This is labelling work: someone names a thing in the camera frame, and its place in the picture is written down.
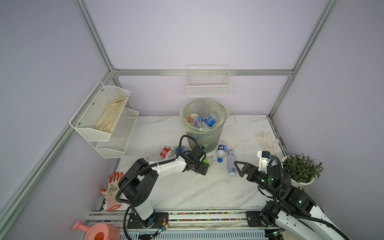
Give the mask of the tall clear bottle faint label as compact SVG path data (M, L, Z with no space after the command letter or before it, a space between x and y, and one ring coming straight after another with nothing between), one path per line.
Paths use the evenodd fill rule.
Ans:
M236 167L235 167L235 152L232 148L227 150L227 172L230 177L234 177L236 175Z

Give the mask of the clear bottle blue label white cap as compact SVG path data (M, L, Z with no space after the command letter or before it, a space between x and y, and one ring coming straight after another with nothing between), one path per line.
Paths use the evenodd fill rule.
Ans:
M180 153L182 153L185 150L185 146L171 147L170 150L171 150L170 157L173 158L175 156L178 156Z

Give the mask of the clear bottle green label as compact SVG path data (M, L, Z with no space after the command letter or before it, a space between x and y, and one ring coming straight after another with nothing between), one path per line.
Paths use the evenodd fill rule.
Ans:
M214 164L216 161L217 161L216 156L207 156L207 157L203 160L204 163L209 164L210 166L211 166L212 164Z

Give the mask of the small bottle blue Pepsi label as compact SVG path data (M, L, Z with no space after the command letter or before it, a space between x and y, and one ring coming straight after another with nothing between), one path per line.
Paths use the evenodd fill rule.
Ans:
M227 146L224 144L219 144L217 149L218 163L222 163L226 157L227 157Z

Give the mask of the clear bottle red white label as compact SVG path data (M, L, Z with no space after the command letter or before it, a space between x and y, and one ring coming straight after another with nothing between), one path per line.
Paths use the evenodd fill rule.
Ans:
M168 159L173 152L172 148L169 147L164 147L160 153L160 156L162 159Z

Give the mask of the Pocari Sweat bottle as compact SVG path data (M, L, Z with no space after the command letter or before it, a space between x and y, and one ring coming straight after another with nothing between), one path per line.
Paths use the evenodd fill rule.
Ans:
M202 117L197 117L193 120L193 123L192 123L192 127L196 128L196 129L203 129L205 128L207 125L206 123L204 122L203 118Z

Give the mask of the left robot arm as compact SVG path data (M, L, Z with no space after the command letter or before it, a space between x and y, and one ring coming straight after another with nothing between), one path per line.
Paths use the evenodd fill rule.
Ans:
M157 213L148 198L159 178L188 171L203 176L207 174L209 164L204 162L207 156L205 147L191 136L183 135L179 141L179 149L185 138L195 143L191 150L178 150L175 156L159 162L138 159L118 183L119 190L115 200L129 206L128 211L139 219L142 228L150 228L155 224Z

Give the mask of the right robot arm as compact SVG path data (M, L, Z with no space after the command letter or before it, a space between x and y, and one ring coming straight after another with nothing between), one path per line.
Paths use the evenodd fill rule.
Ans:
M270 156L264 171L247 162L235 161L234 165L240 177L271 195L260 213L263 225L276 225L300 240L349 239L308 194L292 186L278 157Z

